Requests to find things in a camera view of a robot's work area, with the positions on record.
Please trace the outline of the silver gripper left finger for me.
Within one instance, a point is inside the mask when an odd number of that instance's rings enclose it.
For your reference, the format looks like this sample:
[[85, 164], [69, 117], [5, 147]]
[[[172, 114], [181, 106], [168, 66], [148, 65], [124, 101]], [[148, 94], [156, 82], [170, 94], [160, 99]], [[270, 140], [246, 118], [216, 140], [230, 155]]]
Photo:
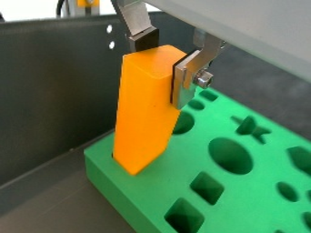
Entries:
[[142, 0], [110, 0], [126, 27], [126, 37], [130, 52], [158, 46], [158, 29], [152, 26], [145, 3]]

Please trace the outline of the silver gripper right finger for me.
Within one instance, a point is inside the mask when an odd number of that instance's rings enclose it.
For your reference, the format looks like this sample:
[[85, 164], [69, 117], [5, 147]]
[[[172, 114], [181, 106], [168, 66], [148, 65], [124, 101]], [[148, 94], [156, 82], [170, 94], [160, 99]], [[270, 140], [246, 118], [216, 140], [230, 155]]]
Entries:
[[202, 89], [209, 86], [209, 64], [225, 47], [218, 37], [198, 28], [194, 29], [193, 44], [196, 49], [172, 66], [170, 104], [176, 109], [181, 109], [190, 101], [197, 86]]

